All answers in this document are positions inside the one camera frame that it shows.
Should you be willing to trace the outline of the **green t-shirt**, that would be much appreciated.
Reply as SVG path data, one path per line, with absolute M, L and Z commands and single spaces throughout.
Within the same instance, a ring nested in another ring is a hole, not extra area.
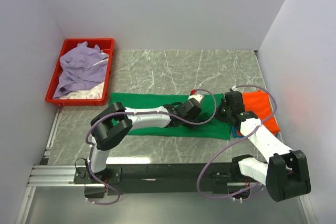
M 123 106 L 133 109 L 152 109 L 174 102 L 185 102 L 188 95 L 175 94 L 136 94 L 136 93 L 112 93 L 109 104 L 121 102 Z M 184 126 L 161 129 L 151 127 L 132 130 L 129 135 L 153 135 L 153 136 L 175 136 L 175 137 L 201 137 L 218 138 L 230 140 L 231 126 L 226 123 L 212 119 L 210 122 L 195 126 L 189 129 Z

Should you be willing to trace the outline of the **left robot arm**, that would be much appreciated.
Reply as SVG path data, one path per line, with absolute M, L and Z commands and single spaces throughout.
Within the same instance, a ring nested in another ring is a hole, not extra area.
M 90 154 L 85 160 L 87 178 L 93 183 L 104 179 L 110 150 L 119 145 L 129 132 L 153 127 L 195 126 L 203 100 L 203 95 L 194 94 L 183 103 L 175 102 L 157 108 L 133 109 L 116 102 L 105 109 L 91 121 L 91 129 L 86 135 L 86 143 L 90 146 Z

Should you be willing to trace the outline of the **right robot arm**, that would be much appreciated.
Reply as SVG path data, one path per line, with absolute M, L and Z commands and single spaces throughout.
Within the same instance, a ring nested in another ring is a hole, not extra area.
M 266 160 L 263 163 L 251 155 L 234 157 L 230 169 L 232 179 L 238 182 L 246 177 L 254 179 L 266 186 L 268 194 L 276 202 L 311 192 L 305 153 L 294 151 L 279 141 L 254 112 L 247 111 L 242 93 L 226 92 L 215 117 L 247 136 Z

